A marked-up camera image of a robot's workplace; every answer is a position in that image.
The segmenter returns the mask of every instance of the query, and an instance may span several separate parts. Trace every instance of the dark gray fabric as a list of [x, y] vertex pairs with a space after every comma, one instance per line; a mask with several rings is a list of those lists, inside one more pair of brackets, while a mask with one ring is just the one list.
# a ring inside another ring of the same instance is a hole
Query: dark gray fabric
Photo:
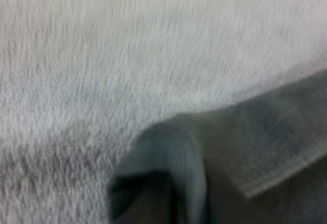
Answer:
[[[116, 169], [109, 187], [112, 221], [131, 213], [164, 174], [163, 223], [177, 223], [177, 216], [187, 224], [269, 223], [247, 198], [324, 157], [326, 136], [326, 71], [232, 107], [155, 124]], [[138, 215], [150, 209], [145, 202]]]

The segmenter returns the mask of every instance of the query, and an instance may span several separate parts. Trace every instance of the white fabric surface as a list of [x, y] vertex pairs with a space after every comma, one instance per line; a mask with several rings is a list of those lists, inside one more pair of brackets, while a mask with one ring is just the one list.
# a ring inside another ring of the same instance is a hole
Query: white fabric surface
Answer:
[[327, 68], [327, 0], [0, 0], [0, 223], [107, 223], [132, 138]]

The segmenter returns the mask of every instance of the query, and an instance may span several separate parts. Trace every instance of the gray towel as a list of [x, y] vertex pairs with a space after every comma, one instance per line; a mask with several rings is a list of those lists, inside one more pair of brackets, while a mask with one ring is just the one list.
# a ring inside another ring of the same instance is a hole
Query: gray towel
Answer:
[[232, 107], [155, 124], [116, 169], [113, 223], [135, 216], [146, 218], [141, 223], [269, 223], [247, 199], [324, 157], [326, 124], [326, 71]]

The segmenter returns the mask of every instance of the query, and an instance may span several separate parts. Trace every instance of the fabric texture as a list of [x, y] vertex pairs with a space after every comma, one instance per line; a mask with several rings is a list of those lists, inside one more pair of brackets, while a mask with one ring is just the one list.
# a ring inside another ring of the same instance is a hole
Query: fabric texture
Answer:
[[[178, 115], [155, 124], [136, 139], [113, 176], [109, 187], [112, 222], [120, 223], [130, 215], [131, 223], [135, 215], [146, 213], [143, 202], [134, 214], [130, 214], [131, 206], [161, 173], [166, 174], [161, 183], [172, 188], [166, 198], [175, 194], [170, 201], [180, 199], [185, 210], [180, 213], [185, 221], [179, 223], [269, 223], [272, 219], [261, 219], [259, 211], [244, 210], [246, 200], [326, 157], [326, 138], [327, 71], [225, 109]], [[235, 184], [235, 191], [228, 190], [233, 184], [226, 177]], [[316, 182], [314, 177], [310, 179], [312, 184]], [[237, 189], [244, 195], [243, 201], [234, 197]], [[280, 203], [289, 201], [288, 193], [280, 197]], [[297, 198], [299, 202], [293, 201], [293, 205], [311, 205], [312, 198]], [[177, 223], [178, 206], [167, 200], [166, 206], [161, 214], [172, 219], [167, 223]], [[288, 211], [287, 205], [281, 209]], [[291, 223], [289, 219], [279, 221]]]
[[144, 128], [327, 68], [326, 8], [0, 0], [0, 223], [108, 223], [107, 184]]

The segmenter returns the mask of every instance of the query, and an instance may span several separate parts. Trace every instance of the folded fabric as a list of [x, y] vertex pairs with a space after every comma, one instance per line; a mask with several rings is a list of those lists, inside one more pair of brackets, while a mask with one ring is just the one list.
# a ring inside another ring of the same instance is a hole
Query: folded fabric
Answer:
[[109, 186], [111, 223], [273, 223], [247, 199], [327, 153], [327, 72], [136, 138]]

